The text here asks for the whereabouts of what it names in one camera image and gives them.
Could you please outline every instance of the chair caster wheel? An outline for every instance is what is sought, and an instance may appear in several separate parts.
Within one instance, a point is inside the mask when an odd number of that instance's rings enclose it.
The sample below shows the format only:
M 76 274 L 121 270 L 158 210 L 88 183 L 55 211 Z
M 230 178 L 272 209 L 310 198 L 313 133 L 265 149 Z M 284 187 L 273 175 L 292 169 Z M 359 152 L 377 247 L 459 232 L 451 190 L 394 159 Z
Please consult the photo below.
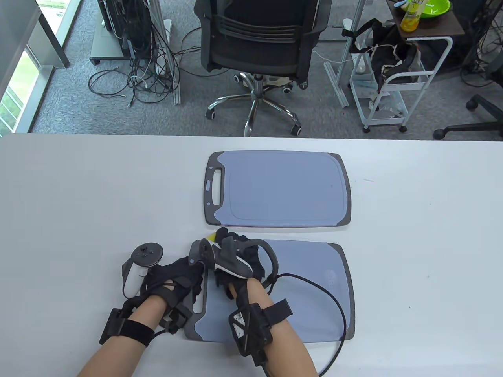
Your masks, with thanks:
M 208 109 L 206 110 L 206 118 L 209 119 L 210 121 L 212 121 L 213 119 L 215 119 L 215 109 Z
M 293 85 L 292 84 L 285 85 L 283 87 L 283 93 L 284 94 L 290 94 L 290 92 L 292 91 L 292 89 L 293 89 Z
M 300 131 L 302 131 L 302 128 L 300 126 L 297 126 L 296 124 L 294 124 L 292 129 L 290 130 L 290 134 L 292 136 L 299 136 Z
M 470 111 L 474 111 L 476 108 L 478 107 L 478 103 L 477 101 L 474 101 L 474 100 L 469 100 L 467 103 L 466 103 L 466 108 Z
M 443 138 L 445 138 L 446 133 L 447 132 L 445 132 L 444 130 L 442 130 L 441 128 L 439 128 L 438 130 L 435 130 L 433 132 L 433 138 L 435 140 L 442 140 Z

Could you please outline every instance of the office chair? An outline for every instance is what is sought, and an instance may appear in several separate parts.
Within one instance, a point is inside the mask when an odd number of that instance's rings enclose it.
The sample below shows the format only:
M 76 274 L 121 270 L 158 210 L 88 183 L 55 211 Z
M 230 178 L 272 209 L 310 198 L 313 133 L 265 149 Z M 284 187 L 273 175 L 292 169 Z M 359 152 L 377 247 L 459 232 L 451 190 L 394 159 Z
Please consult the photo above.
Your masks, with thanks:
M 308 86 L 311 53 L 326 29 L 331 0 L 196 0 L 194 13 L 201 22 L 201 64 L 208 71 L 230 68 L 250 93 L 217 98 L 206 111 L 215 118 L 215 107 L 226 101 L 250 100 L 244 136 L 251 136 L 259 104 L 290 118 L 290 133 L 298 136 L 297 115 L 267 98 L 277 88 L 264 85 L 264 76 L 287 77 L 301 89 Z
M 484 69 L 484 77 L 493 80 L 503 88 L 503 51 L 501 51 Z M 496 122 L 449 126 L 443 130 L 435 130 L 433 138 L 442 140 L 445 135 L 451 131 L 499 131 L 499 135 L 503 137 L 503 110 L 479 95 L 474 95 L 466 103 L 466 108 L 470 111 L 475 111 L 478 105 L 482 105 L 482 107 L 496 119 Z
M 499 135 L 503 137 L 503 110 L 479 95 L 474 95 L 466 103 L 466 108 L 470 111 L 474 111 L 478 105 L 482 105 L 482 107 L 496 119 L 496 122 L 449 126 L 444 129 L 435 130 L 433 138 L 436 140 L 442 140 L 445 138 L 445 135 L 451 131 L 499 131 Z

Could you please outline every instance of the chair backrest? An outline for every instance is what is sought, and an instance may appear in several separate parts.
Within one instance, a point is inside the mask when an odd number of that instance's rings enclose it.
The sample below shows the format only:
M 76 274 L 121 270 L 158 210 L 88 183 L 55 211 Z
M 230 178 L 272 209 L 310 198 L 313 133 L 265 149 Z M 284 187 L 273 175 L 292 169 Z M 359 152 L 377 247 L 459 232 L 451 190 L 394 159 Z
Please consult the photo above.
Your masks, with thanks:
M 196 0 L 201 64 L 305 82 L 330 7 L 331 0 Z

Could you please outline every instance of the chrome chair base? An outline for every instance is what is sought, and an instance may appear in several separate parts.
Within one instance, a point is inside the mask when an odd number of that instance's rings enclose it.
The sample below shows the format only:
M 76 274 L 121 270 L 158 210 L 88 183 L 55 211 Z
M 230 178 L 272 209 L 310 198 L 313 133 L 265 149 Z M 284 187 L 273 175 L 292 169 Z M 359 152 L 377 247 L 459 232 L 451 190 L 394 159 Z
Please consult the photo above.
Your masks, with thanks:
M 281 112 L 282 114 L 286 115 L 288 118 L 290 118 L 294 123 L 292 129 L 290 130 L 290 134 L 292 134 L 293 136 L 300 135 L 302 125 L 300 124 L 297 115 L 294 112 L 290 111 L 288 108 L 284 107 L 282 104 L 279 104 L 276 101 L 266 98 L 267 92 L 279 88 L 279 86 L 275 85 L 264 86 L 264 77 L 262 75 L 252 76 L 251 74 L 244 72 L 241 72 L 239 75 L 236 75 L 234 79 L 237 82 L 244 82 L 244 84 L 248 87 L 248 89 L 251 89 L 251 92 L 242 95 L 225 96 L 217 98 L 215 102 L 213 102 L 210 106 L 208 106 L 208 109 L 206 110 L 206 118 L 210 120 L 215 119 L 215 107 L 226 101 L 250 100 L 251 109 L 248 115 L 248 119 L 246 120 L 246 123 L 244 125 L 245 137 L 250 137 L 252 135 L 255 118 L 257 116 L 257 110 L 259 109 L 260 104 L 269 105 L 272 108 Z

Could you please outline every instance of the forearm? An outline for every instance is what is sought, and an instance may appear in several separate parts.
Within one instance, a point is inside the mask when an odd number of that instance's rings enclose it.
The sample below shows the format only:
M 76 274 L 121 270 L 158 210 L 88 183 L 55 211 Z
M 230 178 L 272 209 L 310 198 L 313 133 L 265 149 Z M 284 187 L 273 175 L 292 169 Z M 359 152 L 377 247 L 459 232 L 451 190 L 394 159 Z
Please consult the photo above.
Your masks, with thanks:
M 262 309 L 274 303 L 256 279 L 247 282 L 248 301 Z M 265 347 L 267 369 L 274 377 L 316 377 L 318 373 L 304 343 L 287 320 L 271 328 L 273 342 Z
M 166 303 L 159 296 L 150 296 L 129 317 L 155 330 L 166 310 Z M 77 377 L 131 377 L 145 346 L 125 337 L 112 336 L 88 361 Z

